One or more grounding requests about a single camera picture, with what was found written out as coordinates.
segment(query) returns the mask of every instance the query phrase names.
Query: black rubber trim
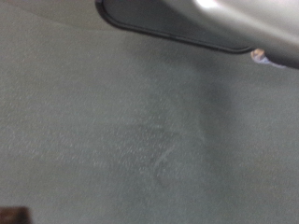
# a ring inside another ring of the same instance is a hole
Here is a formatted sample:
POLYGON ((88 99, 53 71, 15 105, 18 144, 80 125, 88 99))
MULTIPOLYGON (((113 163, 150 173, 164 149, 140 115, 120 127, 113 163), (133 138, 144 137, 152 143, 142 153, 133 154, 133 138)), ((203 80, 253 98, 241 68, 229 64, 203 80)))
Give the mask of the black rubber trim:
POLYGON ((244 48, 244 49, 228 49, 228 48, 216 46, 216 45, 213 45, 210 43, 196 41, 194 39, 186 38, 183 36, 171 35, 168 33, 163 33, 163 32, 159 32, 159 31, 155 31, 155 30, 151 30, 151 29, 145 29, 143 27, 138 27, 138 26, 133 26, 130 24, 122 23, 122 22, 116 21, 112 17, 110 17, 110 15, 105 10, 103 1, 104 0, 95 0, 95 6, 96 6, 97 11, 99 12, 100 16, 106 22, 111 24, 112 26, 120 28, 122 30, 133 31, 133 32, 137 32, 137 33, 140 33, 143 35, 152 35, 155 37, 173 40, 173 41, 181 42, 181 43, 188 44, 188 45, 194 45, 194 46, 201 47, 201 48, 213 49, 213 50, 222 51, 222 52, 231 53, 231 54, 243 54, 243 53, 248 53, 248 52, 253 51, 253 48, 251 48, 251 47, 244 48))

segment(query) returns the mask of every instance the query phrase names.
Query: fabric surface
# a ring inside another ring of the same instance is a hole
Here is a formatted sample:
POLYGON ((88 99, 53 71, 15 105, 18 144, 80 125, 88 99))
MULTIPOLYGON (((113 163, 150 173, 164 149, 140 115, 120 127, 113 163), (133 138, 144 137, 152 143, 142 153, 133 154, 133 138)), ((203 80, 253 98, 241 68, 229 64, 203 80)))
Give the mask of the fabric surface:
POLYGON ((1 206, 38 224, 298 222, 298 70, 116 30, 90 0, 2 0, 0 21, 1 206))

